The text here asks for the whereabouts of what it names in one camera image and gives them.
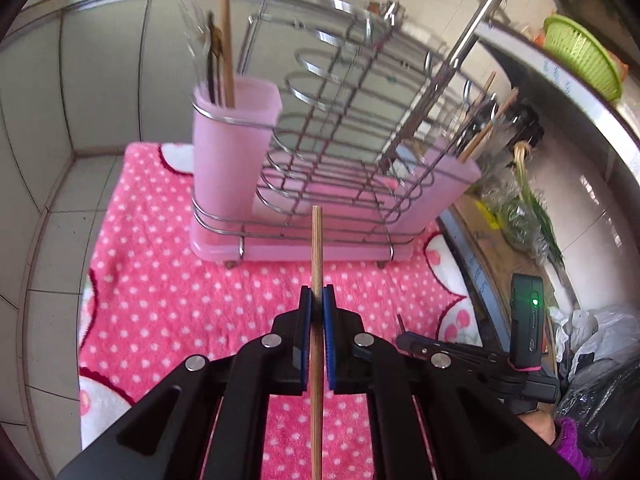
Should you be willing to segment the purple right sleeve forearm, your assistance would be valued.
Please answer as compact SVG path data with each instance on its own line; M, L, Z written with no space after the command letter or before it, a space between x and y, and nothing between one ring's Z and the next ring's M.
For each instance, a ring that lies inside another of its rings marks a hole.
M590 479L594 474L590 459L578 446L578 428L570 418L560 418L554 422L555 439L552 448L563 457L578 473L581 479Z

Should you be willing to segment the right hand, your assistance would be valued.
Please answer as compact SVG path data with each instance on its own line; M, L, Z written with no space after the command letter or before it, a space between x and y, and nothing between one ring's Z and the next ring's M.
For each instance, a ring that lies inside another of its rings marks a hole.
M533 410L527 413L519 414L518 418L521 422L541 438L548 445L554 445L558 438L558 426L553 417L541 410Z

